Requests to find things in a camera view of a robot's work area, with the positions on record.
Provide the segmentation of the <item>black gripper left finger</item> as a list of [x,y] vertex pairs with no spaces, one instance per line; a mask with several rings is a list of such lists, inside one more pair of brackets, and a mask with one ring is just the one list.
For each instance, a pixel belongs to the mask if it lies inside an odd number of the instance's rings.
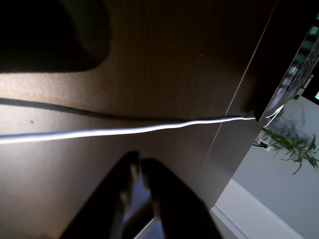
[[127,152],[98,185],[60,236],[62,239],[120,239],[139,179],[139,153]]

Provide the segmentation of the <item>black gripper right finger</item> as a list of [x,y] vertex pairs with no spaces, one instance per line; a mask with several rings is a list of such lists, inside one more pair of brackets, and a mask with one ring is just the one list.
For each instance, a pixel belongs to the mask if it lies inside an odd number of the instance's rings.
[[166,239],[221,239],[204,202],[155,158],[141,160]]

